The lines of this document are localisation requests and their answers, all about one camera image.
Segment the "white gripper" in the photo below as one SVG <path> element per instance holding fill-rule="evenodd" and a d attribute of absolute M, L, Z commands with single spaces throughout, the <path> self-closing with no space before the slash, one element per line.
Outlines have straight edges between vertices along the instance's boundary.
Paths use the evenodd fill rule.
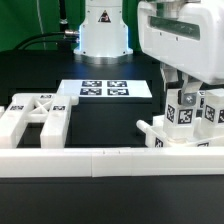
<path fill-rule="evenodd" d="M 138 34 L 142 51 L 163 62 L 165 96 L 178 86 L 176 69 L 186 73 L 178 91 L 179 105 L 196 104 L 201 81 L 224 84 L 224 0 L 187 2 L 177 19 L 158 17 L 154 2 L 140 1 Z"/>

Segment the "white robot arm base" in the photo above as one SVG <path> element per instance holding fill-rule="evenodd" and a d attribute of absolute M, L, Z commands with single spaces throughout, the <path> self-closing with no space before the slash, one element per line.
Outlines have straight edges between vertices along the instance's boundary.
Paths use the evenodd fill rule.
<path fill-rule="evenodd" d="M 77 61 L 117 64 L 132 59 L 128 26 L 122 18 L 123 0 L 85 0 L 85 19 L 79 26 Z"/>

